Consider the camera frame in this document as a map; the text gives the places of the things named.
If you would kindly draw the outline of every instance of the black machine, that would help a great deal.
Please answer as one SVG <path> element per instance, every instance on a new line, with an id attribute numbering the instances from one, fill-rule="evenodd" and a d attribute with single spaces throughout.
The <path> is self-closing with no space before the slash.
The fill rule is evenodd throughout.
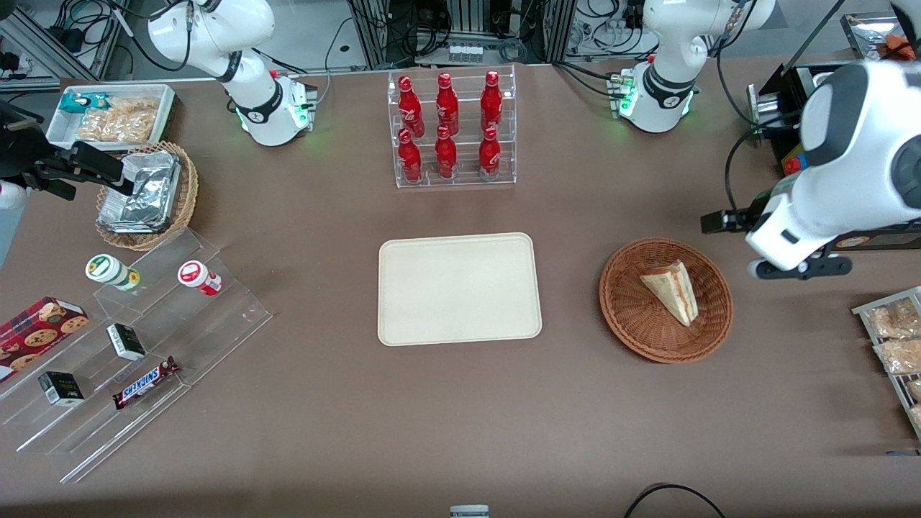
<path id="1" fill-rule="evenodd" d="M 134 184 L 122 175 L 122 163 L 85 142 L 70 149 L 52 146 L 35 113 L 0 101 L 0 179 L 73 200 L 68 182 L 107 185 L 130 196 Z"/>

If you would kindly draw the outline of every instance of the snickers bar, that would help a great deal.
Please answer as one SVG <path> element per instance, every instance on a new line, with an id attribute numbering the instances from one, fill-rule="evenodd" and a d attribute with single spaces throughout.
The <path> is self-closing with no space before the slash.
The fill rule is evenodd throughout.
<path id="1" fill-rule="evenodd" d="M 175 371 L 179 370 L 179 365 L 173 360 L 172 356 L 161 362 L 155 369 L 141 377 L 140 380 L 131 383 L 128 388 L 112 396 L 115 401 L 115 407 L 121 410 L 128 405 L 128 402 L 136 397 L 147 393 L 154 385 L 167 379 Z"/>

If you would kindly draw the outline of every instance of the beige tray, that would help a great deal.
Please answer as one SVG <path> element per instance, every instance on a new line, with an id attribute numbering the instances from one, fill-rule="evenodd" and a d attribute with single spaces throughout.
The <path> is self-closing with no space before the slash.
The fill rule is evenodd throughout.
<path id="1" fill-rule="evenodd" d="M 534 338 L 541 332 L 527 234 L 387 241 L 380 247 L 378 338 L 389 347 Z"/>

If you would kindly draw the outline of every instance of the red cookie package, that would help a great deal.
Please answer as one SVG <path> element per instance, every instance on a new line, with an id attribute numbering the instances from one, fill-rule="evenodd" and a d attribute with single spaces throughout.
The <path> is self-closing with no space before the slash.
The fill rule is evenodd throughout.
<path id="1" fill-rule="evenodd" d="M 0 324 L 0 383 L 88 322 L 78 306 L 44 297 Z"/>

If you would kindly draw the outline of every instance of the aluminum foil package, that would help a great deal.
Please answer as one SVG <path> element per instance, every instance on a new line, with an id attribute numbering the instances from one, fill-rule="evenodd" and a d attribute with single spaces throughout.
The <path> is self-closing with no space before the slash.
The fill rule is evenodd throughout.
<path id="1" fill-rule="evenodd" d="M 176 203 L 181 161 L 168 151 L 128 155 L 122 159 L 125 178 L 134 182 L 131 196 L 109 190 L 97 223 L 115 233 L 160 233 L 169 227 Z"/>

